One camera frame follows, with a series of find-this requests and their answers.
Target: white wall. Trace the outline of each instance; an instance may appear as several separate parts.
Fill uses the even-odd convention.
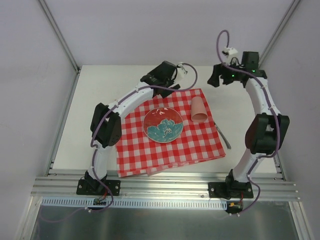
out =
[[[320,1],[304,0],[263,68],[290,126],[281,149],[316,239],[320,236]]]
[[[37,1],[0,1],[0,239],[43,174],[75,72]]]
[[[218,62],[218,33],[263,51],[292,0],[47,0],[80,65]]]

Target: pink cup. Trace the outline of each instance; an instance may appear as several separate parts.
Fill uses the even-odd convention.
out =
[[[200,96],[191,100],[191,120],[194,123],[203,123],[208,118],[206,107]]]

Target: gingham napkin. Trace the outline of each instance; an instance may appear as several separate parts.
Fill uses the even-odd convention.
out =
[[[191,121],[191,99],[200,96],[208,119],[203,123]],[[143,130],[145,115],[152,109],[170,107],[182,117],[183,131],[174,141],[158,143]],[[119,177],[152,174],[224,157],[209,105],[201,89],[173,92],[166,98],[157,95],[138,106],[122,124],[122,137],[116,144]]]

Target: blue flower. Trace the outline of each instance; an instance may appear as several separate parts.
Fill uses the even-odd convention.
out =
[[[175,140],[181,134],[184,124],[175,123],[173,120],[163,119],[158,126],[149,126],[147,135],[159,143],[168,143]]]

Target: white tabletop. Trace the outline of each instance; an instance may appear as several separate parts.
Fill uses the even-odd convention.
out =
[[[86,170],[90,167],[93,149],[90,147],[90,125],[97,104],[109,104],[133,89],[140,78],[154,66],[84,65],[72,99],[59,148],[54,160],[56,170]],[[212,66],[198,66],[198,82],[210,106],[212,116],[232,149],[228,150],[220,138],[226,156],[220,159],[184,167],[167,169],[179,173],[228,173],[240,161],[245,152],[245,133],[254,119],[251,100],[242,84],[234,82],[215,88],[207,84]],[[192,69],[180,82],[181,88],[194,81]],[[108,170],[117,169],[114,148],[107,163]],[[273,159],[265,159],[257,173],[276,173]]]

